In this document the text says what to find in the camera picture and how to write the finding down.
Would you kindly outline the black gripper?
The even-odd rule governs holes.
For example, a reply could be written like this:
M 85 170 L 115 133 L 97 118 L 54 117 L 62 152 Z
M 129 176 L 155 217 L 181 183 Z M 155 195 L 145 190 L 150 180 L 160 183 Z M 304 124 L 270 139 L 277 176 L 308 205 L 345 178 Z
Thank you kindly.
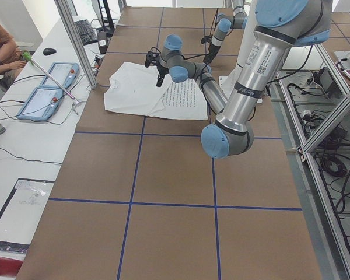
M 159 72 L 159 75 L 157 76 L 156 86 L 161 87 L 164 80 L 164 76 L 168 74 L 168 67 L 163 66 L 161 63 L 158 62 L 157 70 Z
M 209 47 L 208 47 L 208 53 L 204 57 L 203 63 L 205 63 L 205 64 L 211 63 L 214 60 L 214 57 L 217 55 L 218 52 L 219 52 L 219 46 L 210 43 Z

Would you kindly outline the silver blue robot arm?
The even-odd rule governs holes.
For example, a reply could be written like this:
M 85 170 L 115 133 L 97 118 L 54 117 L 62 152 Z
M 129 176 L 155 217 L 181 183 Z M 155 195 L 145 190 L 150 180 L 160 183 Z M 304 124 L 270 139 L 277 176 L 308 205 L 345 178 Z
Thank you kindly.
M 157 67 L 158 85 L 166 75 L 176 83 L 195 80 L 216 115 L 215 121 L 201 132 L 204 151 L 212 158 L 238 155 L 253 144 L 249 116 L 289 50 L 319 44 L 329 38 L 332 6 L 331 1 L 257 1 L 245 19 L 222 18 L 211 39 L 211 54 L 217 53 L 232 26 L 254 25 L 254 29 L 244 31 L 252 34 L 255 40 L 241 46 L 247 51 L 247 58 L 229 96 L 212 77 L 206 63 L 184 58 L 183 42 L 175 34 L 166 37 L 160 53 L 148 54 L 145 63 Z
M 210 64 L 218 54 L 225 37 L 234 29 L 244 29 L 248 16 L 245 12 L 244 1 L 231 1 L 233 9 L 232 16 L 226 16 L 223 13 L 216 14 L 214 17 L 214 34 L 209 34 L 201 39 L 201 44 L 208 43 L 208 53 L 203 59 L 203 63 Z

